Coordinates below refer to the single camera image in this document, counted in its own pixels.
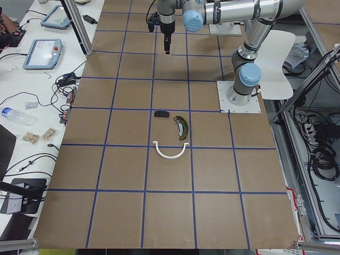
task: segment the brown cardboard surface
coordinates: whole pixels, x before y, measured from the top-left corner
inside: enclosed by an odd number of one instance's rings
[[[64,143],[101,145],[104,143],[109,110],[72,109],[71,113],[64,135]]]
[[[236,158],[242,190],[253,192],[286,190],[276,150],[237,150]]]
[[[44,248],[290,248],[297,231],[262,101],[262,114],[219,112],[215,81],[234,79],[243,39],[185,33],[178,15],[165,55],[159,28],[147,32],[149,4],[105,2],[35,237]],[[154,140],[169,156],[190,145],[167,160]]]
[[[117,82],[115,108],[141,108],[150,107],[151,81],[119,80]]]
[[[194,247],[191,194],[148,193],[145,248]]]
[[[239,190],[232,150],[195,149],[192,153],[195,190]]]
[[[94,192],[49,191],[35,232],[39,248],[83,248]]]
[[[189,56],[190,80],[218,81],[222,79],[221,70],[219,57]]]
[[[78,94],[74,100],[75,107],[110,108],[116,80],[82,78]]]
[[[308,0],[304,4],[313,23],[339,24],[340,2],[334,0]]]
[[[292,211],[287,196],[249,194],[243,195],[243,201],[251,247],[294,248],[291,240],[298,240],[299,235],[294,222],[289,220]]]
[[[215,82],[190,82],[191,109],[219,111]]]
[[[120,54],[94,52],[88,57],[88,64],[84,68],[84,77],[117,77]]]
[[[62,146],[49,188],[95,189],[102,154],[100,146]]]
[[[333,50],[340,38],[340,24],[314,24],[328,51]]]
[[[247,246],[239,195],[198,194],[195,206],[198,248],[219,249],[221,243],[228,243],[229,249]]]
[[[155,81],[154,109],[189,109],[187,81]]]
[[[202,147],[231,147],[230,125],[226,114],[191,114],[192,144]]]
[[[142,210],[142,193],[98,194],[89,248],[139,248]]]
[[[109,52],[121,52],[123,48],[124,32],[115,31],[97,31],[92,41],[94,50],[103,50]]]
[[[102,13],[98,21],[97,30],[124,31],[129,15],[126,13]]]
[[[201,55],[202,51],[207,56],[219,56],[217,36],[188,35],[189,55]]]
[[[146,148],[107,147],[99,187],[104,190],[143,190],[146,156]]]

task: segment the curved metal bracket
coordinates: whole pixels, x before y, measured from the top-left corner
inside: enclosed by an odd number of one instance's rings
[[[189,145],[188,142],[185,142],[184,145],[183,145],[183,149],[181,150],[181,152],[175,156],[166,156],[164,155],[163,153],[160,152],[159,148],[158,148],[158,141],[153,141],[152,142],[155,146],[156,146],[156,151],[157,153],[162,157],[162,158],[165,158],[165,159],[177,159],[179,157],[181,157],[185,151],[185,147]]]

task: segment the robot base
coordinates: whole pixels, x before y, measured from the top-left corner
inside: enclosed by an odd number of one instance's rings
[[[257,96],[250,97],[246,105],[238,106],[231,103],[227,98],[227,92],[234,85],[234,81],[217,81],[219,98],[219,108],[221,113],[261,113],[261,108]]]
[[[240,25],[234,22],[225,22],[221,24],[210,24],[209,30],[211,35],[217,36],[241,36],[242,31]]]

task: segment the water bottle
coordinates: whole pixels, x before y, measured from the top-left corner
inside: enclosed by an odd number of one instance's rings
[[[0,112],[3,117],[23,126],[31,126],[36,121],[34,116],[9,107],[0,108]]]

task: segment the electronic device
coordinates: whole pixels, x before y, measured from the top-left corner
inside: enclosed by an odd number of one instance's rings
[[[71,22],[64,11],[64,7],[57,5],[41,21],[40,25],[48,28],[66,29],[70,23]]]
[[[35,39],[23,64],[26,70],[53,69],[57,64],[62,41],[60,39]]]
[[[0,181],[4,179],[14,151],[16,136],[0,125]]]

